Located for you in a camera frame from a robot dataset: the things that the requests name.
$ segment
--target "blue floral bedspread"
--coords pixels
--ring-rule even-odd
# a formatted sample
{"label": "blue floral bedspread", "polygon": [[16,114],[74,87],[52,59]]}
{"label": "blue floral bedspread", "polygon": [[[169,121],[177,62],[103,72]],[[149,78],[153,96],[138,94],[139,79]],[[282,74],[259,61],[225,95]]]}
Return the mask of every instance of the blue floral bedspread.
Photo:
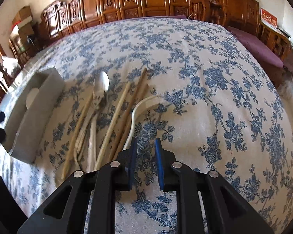
{"label": "blue floral bedspread", "polygon": [[146,67],[148,95],[160,94],[166,104],[136,123],[137,174],[133,190],[116,195],[116,232],[175,233],[176,194],[159,190],[156,137],[194,170],[219,171],[276,233],[292,219],[293,134],[287,114],[257,61],[223,27],[155,18],[104,24],[55,44],[30,74],[51,66],[66,86],[35,163],[13,159],[0,147],[0,174],[28,216],[55,190],[56,170],[94,76],[103,70],[110,78],[109,102],[97,122],[99,147],[125,83],[134,82],[132,94]]}

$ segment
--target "cardboard box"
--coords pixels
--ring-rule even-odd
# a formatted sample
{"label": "cardboard box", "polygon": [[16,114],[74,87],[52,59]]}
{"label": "cardboard box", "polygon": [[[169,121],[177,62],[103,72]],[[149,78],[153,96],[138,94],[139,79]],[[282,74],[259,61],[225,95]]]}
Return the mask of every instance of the cardboard box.
{"label": "cardboard box", "polygon": [[35,34],[30,23],[25,24],[22,28],[18,29],[15,26],[16,31],[13,31],[10,35],[10,40],[19,49],[18,52],[22,52],[30,48],[32,45],[27,43],[27,36]]}
{"label": "cardboard box", "polygon": [[25,6],[22,9],[20,9],[20,11],[16,14],[16,16],[14,17],[12,21],[12,24],[14,25],[18,21],[23,21],[29,16],[32,17],[30,6]]}

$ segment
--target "chopstick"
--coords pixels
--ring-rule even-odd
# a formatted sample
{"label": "chopstick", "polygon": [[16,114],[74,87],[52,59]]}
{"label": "chopstick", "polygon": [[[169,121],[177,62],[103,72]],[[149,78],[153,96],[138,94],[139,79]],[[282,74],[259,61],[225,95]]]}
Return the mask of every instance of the chopstick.
{"label": "chopstick", "polygon": [[108,145],[108,143],[109,143],[109,141],[110,141],[110,137],[111,137],[111,135],[112,135],[113,128],[114,128],[114,126],[115,126],[115,124],[116,124],[116,120],[117,120],[117,118],[118,118],[118,115],[119,115],[119,112],[120,112],[121,107],[122,107],[122,105],[123,105],[123,102],[124,102],[124,100],[125,100],[125,98],[126,98],[126,95],[127,95],[128,91],[129,91],[129,89],[130,89],[130,85],[131,85],[130,82],[128,82],[128,83],[126,84],[125,90],[124,90],[124,92],[123,92],[121,98],[119,99],[119,102],[118,102],[118,104],[117,104],[117,107],[116,107],[115,112],[114,112],[114,115],[113,115],[113,118],[112,118],[112,120],[111,120],[111,123],[110,123],[108,129],[107,129],[107,132],[106,132],[106,135],[105,135],[104,141],[103,141],[103,143],[102,143],[102,146],[101,146],[101,149],[100,149],[100,152],[99,152],[98,158],[97,158],[97,160],[96,160],[96,165],[95,165],[95,167],[94,167],[94,171],[97,171],[97,170],[99,170],[99,169],[101,168],[102,161],[103,161],[103,157],[104,157],[104,154],[105,154],[105,152],[106,152],[107,145]]}
{"label": "chopstick", "polygon": [[69,170],[70,161],[71,161],[71,158],[73,156],[76,139],[78,137],[79,130],[80,130],[80,127],[81,127],[82,122],[84,120],[84,117],[88,113],[88,109],[90,107],[90,104],[92,103],[92,99],[93,99],[93,93],[91,92],[91,94],[88,97],[87,102],[86,102],[86,104],[85,104],[85,106],[84,106],[84,108],[83,108],[83,110],[82,110],[82,112],[80,114],[80,117],[78,119],[78,122],[76,124],[75,130],[74,130],[74,133],[73,133],[73,136],[72,136],[71,141],[69,143],[69,148],[68,148],[68,152],[67,152],[67,155],[66,155],[66,158],[65,158],[64,167],[63,167],[62,176],[61,176],[61,178],[63,180],[65,180],[65,177],[66,177],[67,172]]}
{"label": "chopstick", "polygon": [[108,161],[107,162],[111,162],[113,157],[114,157],[114,155],[115,155],[117,146],[118,146],[118,144],[119,144],[119,142],[121,140],[121,136],[122,136],[123,131],[125,129],[125,125],[127,123],[127,118],[128,118],[128,116],[130,114],[131,107],[135,103],[136,95],[140,90],[140,87],[142,85],[142,82],[143,82],[144,76],[146,75],[146,72],[147,72],[147,69],[145,68],[143,70],[143,72],[141,73],[141,76],[139,78],[139,81],[138,81],[138,84],[136,86],[136,89],[135,89],[135,91],[134,91],[134,93],[132,95],[132,98],[131,98],[131,100],[129,102],[129,105],[128,105],[126,111],[122,115],[122,121],[121,121],[121,123],[119,125],[119,131],[117,132],[117,136],[116,136],[115,140],[113,141],[112,148],[111,148],[110,154],[108,156]]}
{"label": "chopstick", "polygon": [[[139,102],[143,99],[144,95],[145,95],[145,94],[147,93],[147,91],[148,91],[148,88],[149,88],[149,85],[146,84],[146,85],[143,87],[143,90],[139,92],[137,103],[139,103]],[[118,147],[117,147],[117,150],[116,150],[116,152],[115,152],[115,155],[114,155],[113,161],[116,160],[118,153],[120,153],[120,152],[122,151],[122,149],[123,149],[123,147],[124,147],[124,145],[125,145],[125,142],[126,142],[126,140],[127,140],[127,137],[128,137],[128,135],[129,135],[130,127],[131,127],[131,118],[127,119],[126,128],[125,128],[124,133],[123,133],[123,135],[122,135],[122,137],[121,137],[121,141],[120,141],[119,144],[118,144]]]}

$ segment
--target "metal screw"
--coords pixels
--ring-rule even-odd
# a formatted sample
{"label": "metal screw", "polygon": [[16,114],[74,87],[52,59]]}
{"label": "metal screw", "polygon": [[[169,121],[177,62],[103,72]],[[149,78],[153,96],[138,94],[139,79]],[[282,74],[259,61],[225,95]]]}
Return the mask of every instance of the metal screw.
{"label": "metal screw", "polygon": [[116,168],[116,167],[119,167],[121,164],[120,164],[120,162],[118,162],[118,161],[113,161],[113,162],[111,162],[111,167],[113,167],[113,168]]}
{"label": "metal screw", "polygon": [[74,177],[75,178],[80,178],[82,175],[84,175],[82,171],[75,171],[74,172]]}
{"label": "metal screw", "polygon": [[218,177],[218,172],[216,172],[216,171],[210,171],[210,172],[209,172],[209,175],[210,175],[212,178],[217,178],[217,177]]}
{"label": "metal screw", "polygon": [[182,167],[182,164],[180,162],[173,162],[172,166],[174,168],[181,168]]}

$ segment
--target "purple pillow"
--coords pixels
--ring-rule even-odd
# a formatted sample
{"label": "purple pillow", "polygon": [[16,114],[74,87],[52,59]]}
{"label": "purple pillow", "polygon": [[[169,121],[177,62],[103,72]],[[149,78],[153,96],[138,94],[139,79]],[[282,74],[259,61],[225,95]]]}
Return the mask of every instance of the purple pillow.
{"label": "purple pillow", "polygon": [[228,31],[237,37],[243,46],[254,56],[259,64],[267,63],[278,68],[283,68],[283,62],[256,36],[239,29],[228,27]]}

